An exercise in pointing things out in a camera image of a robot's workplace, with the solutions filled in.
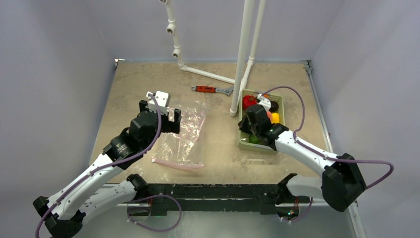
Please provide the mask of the light green plastic basket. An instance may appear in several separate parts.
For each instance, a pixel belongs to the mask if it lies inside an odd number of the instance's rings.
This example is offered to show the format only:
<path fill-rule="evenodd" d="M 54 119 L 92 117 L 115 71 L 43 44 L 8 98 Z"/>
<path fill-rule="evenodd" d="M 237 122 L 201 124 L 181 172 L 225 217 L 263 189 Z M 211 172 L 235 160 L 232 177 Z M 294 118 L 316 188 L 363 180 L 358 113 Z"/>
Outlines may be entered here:
<path fill-rule="evenodd" d="M 253 91 L 251 89 L 244 89 L 239 94 L 239 101 L 238 101 L 238 120 L 240 121 L 245 116 L 245 111 L 242 110 L 242 98 L 245 95 L 252 95 L 257 98 L 258 92 Z M 285 116 L 284 116 L 284 103 L 283 98 L 279 95 L 275 94 L 267 94 L 266 96 L 269 98 L 270 101 L 276 101 L 279 104 L 279 110 L 277 113 L 281 116 L 281 124 L 285 124 Z M 271 154 L 275 154 L 276 152 L 269 148 L 268 146 L 263 146 L 260 144 L 252 144 L 248 142 L 249 134 L 239 132 L 238 134 L 238 147 L 244 150 L 252 150 L 258 152 L 267 152 Z"/>

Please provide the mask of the clear zip top bag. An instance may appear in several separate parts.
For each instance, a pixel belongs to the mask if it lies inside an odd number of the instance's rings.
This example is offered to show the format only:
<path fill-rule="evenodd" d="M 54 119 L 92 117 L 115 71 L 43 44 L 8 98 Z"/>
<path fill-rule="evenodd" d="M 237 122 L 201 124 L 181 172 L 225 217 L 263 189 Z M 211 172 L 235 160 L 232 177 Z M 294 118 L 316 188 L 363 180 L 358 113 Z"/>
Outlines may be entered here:
<path fill-rule="evenodd" d="M 169 109 L 172 113 L 175 109 L 181 110 L 180 132 L 162 134 L 155 144 L 151 162 L 184 171 L 203 168 L 202 127 L 209 111 L 207 105 L 200 101 L 177 100 Z"/>

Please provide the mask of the pink toy peach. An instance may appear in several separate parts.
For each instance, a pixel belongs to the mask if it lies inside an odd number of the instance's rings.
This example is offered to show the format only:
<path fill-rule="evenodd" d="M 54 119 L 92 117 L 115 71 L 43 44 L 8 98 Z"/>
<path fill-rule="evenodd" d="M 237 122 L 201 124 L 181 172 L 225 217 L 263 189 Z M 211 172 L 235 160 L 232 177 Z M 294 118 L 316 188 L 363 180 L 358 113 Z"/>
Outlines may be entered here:
<path fill-rule="evenodd" d="M 267 114 L 269 120 L 272 121 L 273 120 L 272 113 L 267 111 L 266 114 Z"/>

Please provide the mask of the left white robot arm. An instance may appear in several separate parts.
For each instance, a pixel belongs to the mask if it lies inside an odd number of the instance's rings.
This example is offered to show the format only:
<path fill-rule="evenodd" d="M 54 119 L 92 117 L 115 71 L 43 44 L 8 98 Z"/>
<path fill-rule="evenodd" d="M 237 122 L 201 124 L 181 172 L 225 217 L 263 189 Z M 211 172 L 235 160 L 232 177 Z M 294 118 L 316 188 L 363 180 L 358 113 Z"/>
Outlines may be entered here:
<path fill-rule="evenodd" d="M 116 186 L 102 190 L 112 177 L 129 168 L 151 150 L 163 133 L 178 134 L 181 110 L 169 119 L 166 103 L 155 98 L 140 101 L 140 111 L 130 125 L 114 137 L 96 160 L 69 185 L 49 197 L 40 196 L 33 206 L 40 215 L 35 230 L 45 227 L 53 238 L 71 238 L 97 215 L 120 203 L 154 203 L 162 194 L 153 193 L 138 174 L 129 175 Z"/>

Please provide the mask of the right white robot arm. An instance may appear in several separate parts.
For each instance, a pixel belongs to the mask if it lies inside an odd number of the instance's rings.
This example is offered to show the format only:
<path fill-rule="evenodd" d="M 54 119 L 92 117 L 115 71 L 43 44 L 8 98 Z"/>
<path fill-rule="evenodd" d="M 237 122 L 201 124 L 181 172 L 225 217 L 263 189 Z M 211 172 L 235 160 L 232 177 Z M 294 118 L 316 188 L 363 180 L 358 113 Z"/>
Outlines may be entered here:
<path fill-rule="evenodd" d="M 323 199 L 334 210 L 343 212 L 367 189 L 353 156 L 324 151 L 300 139 L 286 126 L 271 123 L 261 105 L 248 107 L 238 126 L 240 131 L 256 136 L 263 146 L 289 155 L 316 173 L 316 177 L 285 177 L 278 183 L 278 203 L 306 196 Z"/>

